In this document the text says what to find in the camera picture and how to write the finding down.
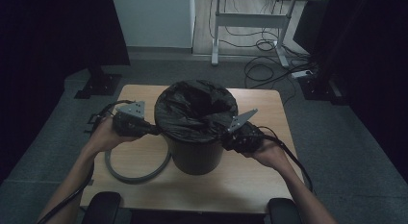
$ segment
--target wooden table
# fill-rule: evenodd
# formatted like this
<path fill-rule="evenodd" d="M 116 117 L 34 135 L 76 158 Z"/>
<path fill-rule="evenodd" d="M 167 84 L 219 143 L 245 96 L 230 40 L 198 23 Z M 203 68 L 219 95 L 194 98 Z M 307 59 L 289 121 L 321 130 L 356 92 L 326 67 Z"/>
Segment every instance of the wooden table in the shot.
<path fill-rule="evenodd" d="M 166 88 L 128 85 L 123 88 L 119 100 L 145 101 L 145 120 L 154 124 L 154 105 Z M 239 113 L 257 108 L 259 111 L 250 121 L 273 129 L 296 154 L 277 91 L 229 90 L 237 100 Z M 165 158 L 166 149 L 163 137 L 145 136 L 115 148 L 112 152 L 112 165 L 124 176 L 143 176 L 160 165 Z M 301 177 L 300 169 L 293 162 L 292 164 Z M 170 161 L 158 177 L 141 185 L 127 185 L 116 180 L 108 172 L 101 153 L 95 159 L 92 179 L 93 184 L 84 190 L 81 206 L 87 206 L 90 199 L 100 191 L 120 193 L 123 208 L 192 212 L 265 213 L 270 198 L 291 198 L 278 173 L 235 151 L 224 151 L 219 166 L 201 176 L 185 174 Z"/>
<path fill-rule="evenodd" d="M 279 38 L 274 42 L 274 45 L 279 61 L 281 62 L 282 66 L 289 67 L 288 61 L 286 60 L 285 57 L 285 51 L 283 50 L 282 45 L 286 31 L 288 30 L 289 22 L 291 21 L 292 18 L 292 12 L 296 0 L 290 1 L 291 3 L 286 14 L 246 14 L 246 13 L 221 12 L 219 10 L 219 0 L 217 0 L 211 64 L 218 65 L 218 27 L 226 26 L 226 27 L 282 29 L 281 33 L 279 34 Z"/>

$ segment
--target black chair armrest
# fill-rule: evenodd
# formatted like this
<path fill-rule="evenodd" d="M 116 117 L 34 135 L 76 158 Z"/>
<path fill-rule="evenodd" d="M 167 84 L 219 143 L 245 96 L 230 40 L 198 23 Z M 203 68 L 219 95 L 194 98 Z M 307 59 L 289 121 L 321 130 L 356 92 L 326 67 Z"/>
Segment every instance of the black chair armrest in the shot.
<path fill-rule="evenodd" d="M 268 202 L 271 224 L 302 224 L 296 204 L 287 198 L 272 198 Z"/>
<path fill-rule="evenodd" d="M 120 194 L 116 192 L 96 194 L 89 203 L 82 224 L 114 224 L 120 200 Z"/>

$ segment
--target table leg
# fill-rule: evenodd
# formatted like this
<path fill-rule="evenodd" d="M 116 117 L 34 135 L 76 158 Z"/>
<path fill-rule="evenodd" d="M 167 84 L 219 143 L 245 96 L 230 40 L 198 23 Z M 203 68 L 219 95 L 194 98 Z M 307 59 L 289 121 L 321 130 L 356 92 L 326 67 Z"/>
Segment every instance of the table leg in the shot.
<path fill-rule="evenodd" d="M 216 23 L 214 26 L 213 54 L 211 56 L 212 65 L 218 65 L 218 16 L 219 16 L 219 0 L 217 0 Z"/>
<path fill-rule="evenodd" d="M 273 42 L 275 44 L 276 54 L 278 55 L 279 61 L 281 62 L 283 67 L 289 67 L 288 61 L 285 57 L 285 50 L 282 48 L 283 39 L 285 38 L 285 34 L 288 31 L 289 23 L 291 22 L 292 12 L 294 8 L 295 1 L 292 0 L 291 4 L 289 5 L 288 12 L 286 13 L 285 23 L 282 28 L 282 32 L 279 35 L 277 41 Z"/>

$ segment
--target gray carpet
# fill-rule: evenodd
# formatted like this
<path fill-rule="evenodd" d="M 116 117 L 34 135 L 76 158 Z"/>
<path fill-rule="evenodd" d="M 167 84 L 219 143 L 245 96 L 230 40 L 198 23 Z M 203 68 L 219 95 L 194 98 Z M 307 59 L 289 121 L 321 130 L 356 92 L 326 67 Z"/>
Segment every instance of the gray carpet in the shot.
<path fill-rule="evenodd" d="M 114 96 L 89 100 L 73 98 L 86 83 L 88 72 L 70 76 L 60 103 L 0 187 L 0 223 L 35 222 L 89 138 L 84 134 L 89 116 L 115 101 L 124 85 L 205 79 L 243 88 L 244 66 L 245 62 L 220 62 L 212 67 L 209 61 L 133 60 L 132 66 L 104 68 L 123 75 Z M 273 66 L 275 76 L 283 73 Z M 292 83 L 283 80 L 275 88 L 283 101 L 295 95 L 285 111 L 297 154 L 309 171 L 318 198 L 340 223 L 408 223 L 408 186 L 350 107 L 306 101 L 298 83 Z M 116 223 L 129 220 L 129 211 L 122 209 Z"/>

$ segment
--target person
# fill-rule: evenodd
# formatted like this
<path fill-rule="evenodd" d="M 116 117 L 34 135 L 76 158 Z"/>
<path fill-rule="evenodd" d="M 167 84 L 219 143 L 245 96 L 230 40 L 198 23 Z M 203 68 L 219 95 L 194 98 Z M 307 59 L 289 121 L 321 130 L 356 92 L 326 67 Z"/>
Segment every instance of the person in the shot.
<path fill-rule="evenodd" d="M 47 213 L 85 181 L 98 153 L 112 150 L 122 142 L 134 140 L 136 140 L 135 137 L 120 137 L 113 129 L 112 118 L 104 118 L 90 137 L 87 144 L 81 150 L 77 161 L 73 164 L 66 178 L 40 213 L 38 221 L 40 221 Z M 247 158 L 255 159 L 266 167 L 273 168 L 283 177 L 289 192 L 296 203 L 303 223 L 337 223 L 326 207 L 303 184 L 294 172 L 285 152 L 276 143 L 270 140 L 264 140 L 263 146 L 256 152 L 245 153 L 243 155 Z M 73 201 L 68 203 L 51 217 L 47 223 L 73 223 L 79 210 L 81 196 L 82 194 L 79 194 Z"/>

